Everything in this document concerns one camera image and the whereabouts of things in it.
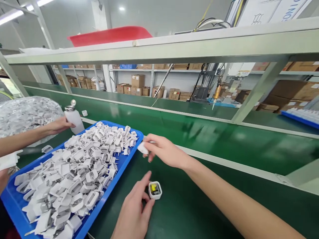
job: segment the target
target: storage rack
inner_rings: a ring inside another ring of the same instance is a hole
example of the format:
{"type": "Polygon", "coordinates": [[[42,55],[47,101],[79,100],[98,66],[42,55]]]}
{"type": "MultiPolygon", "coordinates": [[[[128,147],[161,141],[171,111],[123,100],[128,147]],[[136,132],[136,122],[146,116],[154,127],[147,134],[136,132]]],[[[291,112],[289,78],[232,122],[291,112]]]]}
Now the storage rack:
{"type": "Polygon", "coordinates": [[[58,69],[67,92],[72,94],[61,64],[271,62],[231,120],[232,123],[244,125],[242,122],[245,117],[287,62],[319,59],[319,45],[314,41],[318,38],[319,17],[316,17],[200,32],[187,36],[174,35],[58,49],[42,54],[0,56],[0,64],[22,94],[27,95],[14,72],[10,70],[10,65],[59,65],[58,69]]]}

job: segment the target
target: clear plastic bag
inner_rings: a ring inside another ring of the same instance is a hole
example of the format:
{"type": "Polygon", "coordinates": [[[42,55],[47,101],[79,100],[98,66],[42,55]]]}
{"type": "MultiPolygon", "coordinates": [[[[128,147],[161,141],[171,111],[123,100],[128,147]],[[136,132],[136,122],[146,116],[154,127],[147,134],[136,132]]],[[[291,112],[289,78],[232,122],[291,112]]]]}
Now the clear plastic bag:
{"type": "MultiPolygon", "coordinates": [[[[0,104],[0,138],[38,128],[64,116],[60,105],[45,97],[32,96],[0,104]]],[[[47,142],[54,135],[31,146],[47,142]]]]}

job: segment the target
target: fluorescent light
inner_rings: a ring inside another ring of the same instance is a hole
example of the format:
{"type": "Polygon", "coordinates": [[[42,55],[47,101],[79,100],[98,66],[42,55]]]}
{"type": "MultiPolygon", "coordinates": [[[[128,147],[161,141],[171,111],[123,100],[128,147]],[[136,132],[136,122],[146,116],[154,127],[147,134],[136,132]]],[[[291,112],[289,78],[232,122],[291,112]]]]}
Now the fluorescent light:
{"type": "MultiPolygon", "coordinates": [[[[52,1],[53,0],[40,0],[40,1],[38,1],[38,6],[41,7],[41,6],[43,6],[49,2],[52,2],[52,1]]],[[[27,10],[33,11],[34,8],[32,5],[29,5],[29,6],[27,6],[27,10]]],[[[6,17],[3,17],[3,16],[5,16],[5,15],[3,15],[2,17],[0,17],[0,25],[6,23],[8,21],[11,21],[19,16],[22,16],[23,14],[24,14],[23,11],[17,10],[16,12],[14,12],[6,17]]]]}
{"type": "Polygon", "coordinates": [[[8,21],[11,21],[11,20],[13,20],[13,19],[15,19],[15,18],[17,18],[17,17],[19,17],[19,16],[22,16],[23,14],[24,14],[24,13],[23,13],[22,11],[18,10],[18,11],[16,11],[15,13],[12,13],[12,14],[10,14],[10,15],[8,15],[8,16],[2,18],[2,19],[0,20],[0,25],[6,23],[6,22],[8,22],[8,21]]]}
{"type": "MultiPolygon", "coordinates": [[[[38,1],[38,6],[41,7],[41,6],[43,6],[43,5],[45,5],[45,4],[49,3],[49,2],[52,2],[52,1],[53,1],[53,0],[40,0],[40,1],[38,1]]],[[[27,6],[27,9],[28,9],[29,11],[33,11],[33,10],[34,10],[34,8],[33,8],[32,5],[27,6]]]]}

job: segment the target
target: metal shelf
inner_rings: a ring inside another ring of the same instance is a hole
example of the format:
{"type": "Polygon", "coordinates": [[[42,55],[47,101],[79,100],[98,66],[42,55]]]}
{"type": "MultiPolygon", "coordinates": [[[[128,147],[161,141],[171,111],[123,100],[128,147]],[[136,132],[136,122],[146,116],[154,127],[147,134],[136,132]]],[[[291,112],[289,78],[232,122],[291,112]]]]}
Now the metal shelf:
{"type": "Polygon", "coordinates": [[[63,68],[63,70],[93,70],[93,68],[63,68]]]}
{"type": "Polygon", "coordinates": [[[9,65],[316,61],[319,44],[313,39],[319,39],[319,18],[6,55],[5,59],[9,65]]]}
{"type": "MultiPolygon", "coordinates": [[[[250,74],[264,74],[264,71],[252,71],[250,74]]],[[[319,71],[282,71],[280,75],[316,75],[319,76],[319,71]]]]}
{"type": "Polygon", "coordinates": [[[152,71],[151,69],[110,69],[110,71],[152,71]]]}
{"type": "MultiPolygon", "coordinates": [[[[167,69],[165,70],[154,70],[155,72],[167,72],[167,69]]],[[[200,73],[201,70],[171,70],[170,72],[193,72],[193,73],[200,73]]]]}

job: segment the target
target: blue tray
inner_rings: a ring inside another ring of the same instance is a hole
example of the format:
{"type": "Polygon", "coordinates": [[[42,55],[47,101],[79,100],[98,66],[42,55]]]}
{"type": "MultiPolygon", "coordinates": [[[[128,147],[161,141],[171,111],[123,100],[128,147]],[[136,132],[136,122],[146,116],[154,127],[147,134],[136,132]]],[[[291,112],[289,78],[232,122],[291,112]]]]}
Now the blue tray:
{"type": "Polygon", "coordinates": [[[307,120],[307,119],[303,119],[303,118],[301,118],[301,117],[298,117],[298,116],[295,116],[295,115],[293,115],[293,114],[290,114],[290,113],[288,113],[287,111],[281,111],[281,114],[284,115],[284,116],[287,116],[287,117],[289,117],[289,118],[291,118],[291,119],[293,119],[293,120],[299,121],[299,122],[301,122],[301,123],[304,123],[304,124],[306,124],[306,125],[309,125],[309,126],[311,126],[311,127],[314,127],[314,128],[316,128],[316,129],[319,129],[319,124],[316,124],[316,123],[314,123],[314,122],[312,122],[312,121],[309,121],[309,120],[307,120]]]}
{"type": "MultiPolygon", "coordinates": [[[[102,120],[101,122],[104,124],[107,124],[109,126],[117,126],[117,127],[125,128],[125,126],[115,124],[115,123],[112,123],[109,121],[102,120]]],[[[114,177],[113,181],[110,183],[108,188],[106,189],[101,200],[96,204],[96,207],[92,211],[90,211],[91,215],[89,215],[89,216],[87,215],[84,217],[84,219],[82,220],[81,227],[74,234],[73,238],[82,239],[85,237],[85,235],[89,231],[90,227],[92,226],[94,220],[96,219],[97,215],[101,211],[104,203],[106,202],[106,200],[108,199],[112,190],[114,189],[116,183],[118,182],[121,175],[123,174],[126,166],[128,165],[128,163],[130,162],[134,153],[136,152],[137,146],[142,142],[143,137],[144,137],[143,133],[138,131],[138,130],[135,130],[135,129],[131,129],[130,132],[132,132],[132,131],[135,131],[137,133],[138,140],[136,142],[136,145],[133,148],[131,148],[130,155],[120,154],[120,156],[116,157],[117,159],[119,159],[118,161],[116,161],[118,163],[118,165],[117,165],[118,172],[117,172],[116,176],[114,177]]],[[[26,213],[22,211],[22,208],[25,207],[28,204],[28,202],[23,200],[24,194],[21,194],[21,193],[16,191],[17,187],[14,186],[14,179],[17,175],[26,173],[26,172],[32,170],[34,167],[40,165],[40,163],[43,163],[44,161],[51,158],[52,152],[57,150],[57,149],[64,149],[64,143],[59,145],[55,149],[51,150],[47,154],[39,157],[37,160],[33,161],[32,163],[30,163],[29,165],[25,166],[24,168],[22,168],[18,172],[16,172],[14,175],[12,175],[9,179],[7,187],[4,189],[3,193],[1,194],[1,199],[3,201],[3,204],[4,204],[5,208],[7,209],[7,212],[10,215],[10,217],[11,217],[16,229],[18,230],[21,238],[24,238],[25,237],[24,235],[27,232],[34,230],[36,227],[36,223],[30,224],[26,213]]],[[[31,238],[43,238],[43,236],[30,234],[26,238],[30,238],[30,239],[31,238]]]]}

